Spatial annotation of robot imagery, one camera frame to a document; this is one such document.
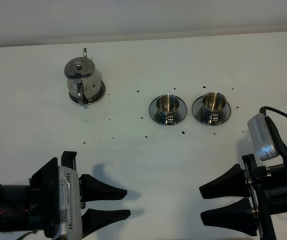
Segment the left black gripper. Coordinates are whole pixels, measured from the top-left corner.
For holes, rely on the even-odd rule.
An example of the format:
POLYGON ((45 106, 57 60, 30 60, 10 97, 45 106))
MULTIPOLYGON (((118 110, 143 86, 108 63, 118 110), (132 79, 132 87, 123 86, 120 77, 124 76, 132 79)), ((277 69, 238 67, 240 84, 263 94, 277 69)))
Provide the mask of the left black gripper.
MULTIPOLYGON (((64 166, 76 170, 75 151, 64 151, 61 165, 53 158, 32 175, 30 184, 31 199, 36 202, 36 213, 40 216, 39 228, 47 238, 53 238, 60 224, 59 214, 59 172, 58 167, 64 166)), ((84 202, 122 200, 128 191, 105 184, 89 174, 79 178, 81 199, 84 202)), ((126 220, 131 215, 128 209, 97 210, 89 208, 82 216, 82 238, 110 224, 126 220)))

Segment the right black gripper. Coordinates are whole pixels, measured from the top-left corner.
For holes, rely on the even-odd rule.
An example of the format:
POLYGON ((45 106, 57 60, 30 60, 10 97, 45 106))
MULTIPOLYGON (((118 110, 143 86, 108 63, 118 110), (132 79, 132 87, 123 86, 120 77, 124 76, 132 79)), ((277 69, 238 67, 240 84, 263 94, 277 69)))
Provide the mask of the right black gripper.
POLYGON ((269 174, 265 166, 257 166, 253 154, 243 155, 242 160, 248 173, 247 179, 241 166, 235 164, 220 177, 200 186, 199 191, 204 199, 243 199, 225 207, 204 211, 200 214, 201 220, 205 226, 235 230, 250 236, 256 236, 258 229, 261 240, 276 240, 264 189, 264 180, 269 174), (254 215, 257 216, 257 223, 248 199, 250 196, 256 209, 254 215))

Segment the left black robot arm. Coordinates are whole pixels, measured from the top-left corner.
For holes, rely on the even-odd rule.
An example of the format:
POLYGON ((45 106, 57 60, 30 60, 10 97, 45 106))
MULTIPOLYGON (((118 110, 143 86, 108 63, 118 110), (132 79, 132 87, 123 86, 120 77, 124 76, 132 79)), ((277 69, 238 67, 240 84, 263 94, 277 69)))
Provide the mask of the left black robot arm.
POLYGON ((65 151, 39 169, 27 185, 0 183, 0 233, 43 231, 53 240, 81 240, 131 212, 87 208, 92 201, 117 201, 125 189, 105 184, 89 174, 78 174, 76 152, 65 151))

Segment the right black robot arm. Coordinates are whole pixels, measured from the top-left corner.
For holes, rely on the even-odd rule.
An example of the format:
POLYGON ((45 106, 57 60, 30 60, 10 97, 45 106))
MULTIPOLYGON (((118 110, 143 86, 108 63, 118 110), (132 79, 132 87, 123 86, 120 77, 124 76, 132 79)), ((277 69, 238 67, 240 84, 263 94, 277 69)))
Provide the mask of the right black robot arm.
POLYGON ((202 223, 261 240, 275 240, 272 215, 287 213, 287 165, 257 166, 253 154, 242 157, 245 169, 235 164, 213 181, 199 187, 204 199, 240 197, 230 205, 204 211, 202 223))

